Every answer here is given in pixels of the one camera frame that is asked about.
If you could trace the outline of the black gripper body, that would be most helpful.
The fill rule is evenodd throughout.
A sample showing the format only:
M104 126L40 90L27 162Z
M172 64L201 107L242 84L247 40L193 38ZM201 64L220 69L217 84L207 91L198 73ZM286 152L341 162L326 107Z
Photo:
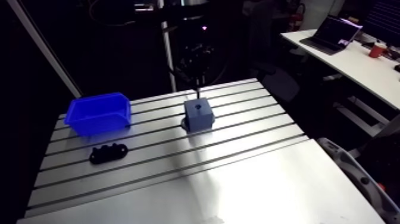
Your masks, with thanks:
M184 21L177 29L178 59L175 74L191 89L214 84L220 63L213 42L213 27L202 21Z

